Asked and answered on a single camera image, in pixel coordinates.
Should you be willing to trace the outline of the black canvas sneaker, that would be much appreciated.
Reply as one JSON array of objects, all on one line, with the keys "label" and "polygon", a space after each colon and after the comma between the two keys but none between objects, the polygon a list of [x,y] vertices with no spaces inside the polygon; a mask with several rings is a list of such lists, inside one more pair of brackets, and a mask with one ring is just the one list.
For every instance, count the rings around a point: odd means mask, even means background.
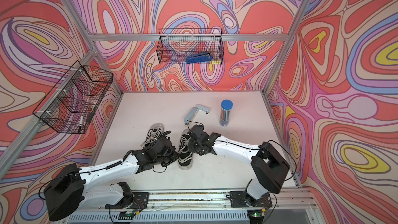
[{"label": "black canvas sneaker", "polygon": [[193,153],[189,151],[190,136],[188,132],[189,130],[185,129],[180,137],[178,166],[181,170],[189,170],[192,167]]},{"label": "black canvas sneaker", "polygon": [[154,141],[156,141],[161,134],[164,131],[164,126],[161,123],[155,123],[153,124],[147,133],[146,139],[144,142],[141,144],[143,148],[146,148],[147,146],[151,145]]}]

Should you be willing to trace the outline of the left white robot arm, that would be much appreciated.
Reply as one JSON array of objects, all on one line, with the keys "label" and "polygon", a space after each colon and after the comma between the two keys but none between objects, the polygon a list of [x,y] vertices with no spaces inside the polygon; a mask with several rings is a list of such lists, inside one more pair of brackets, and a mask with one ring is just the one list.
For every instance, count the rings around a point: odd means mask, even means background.
[{"label": "left white robot arm", "polygon": [[97,166],[69,164],[44,188],[49,220],[57,222],[80,208],[105,206],[124,209],[135,206],[139,211],[146,204],[126,182],[113,180],[152,170],[156,165],[167,168],[177,161],[179,153],[170,138],[163,136],[140,150],[129,150],[121,159]]}]

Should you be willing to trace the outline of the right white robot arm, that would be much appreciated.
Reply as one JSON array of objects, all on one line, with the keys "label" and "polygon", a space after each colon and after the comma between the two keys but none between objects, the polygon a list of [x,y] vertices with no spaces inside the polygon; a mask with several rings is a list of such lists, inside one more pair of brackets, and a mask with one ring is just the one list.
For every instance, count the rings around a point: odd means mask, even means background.
[{"label": "right white robot arm", "polygon": [[200,125],[191,127],[188,136],[188,151],[192,153],[227,156],[251,166],[256,178],[249,181],[244,199],[260,200],[268,193],[280,193],[290,165],[270,141],[258,146],[244,144],[219,133],[207,134]]}]

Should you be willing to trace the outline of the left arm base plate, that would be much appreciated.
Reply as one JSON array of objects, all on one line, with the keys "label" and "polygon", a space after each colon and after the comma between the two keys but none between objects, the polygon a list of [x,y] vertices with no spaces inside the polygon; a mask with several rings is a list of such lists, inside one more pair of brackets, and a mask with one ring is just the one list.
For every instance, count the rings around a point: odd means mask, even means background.
[{"label": "left arm base plate", "polygon": [[123,198],[116,204],[106,204],[106,209],[134,209],[143,210],[147,208],[149,201],[148,192],[133,192],[123,196]]}]

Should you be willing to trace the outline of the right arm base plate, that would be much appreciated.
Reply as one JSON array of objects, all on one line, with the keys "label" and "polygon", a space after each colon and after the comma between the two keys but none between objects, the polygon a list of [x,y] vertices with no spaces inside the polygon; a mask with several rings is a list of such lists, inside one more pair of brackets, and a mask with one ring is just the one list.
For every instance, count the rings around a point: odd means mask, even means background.
[{"label": "right arm base plate", "polygon": [[230,200],[232,208],[265,208],[269,209],[273,206],[269,193],[262,195],[259,199],[255,199],[245,191],[230,191],[226,198]]}]

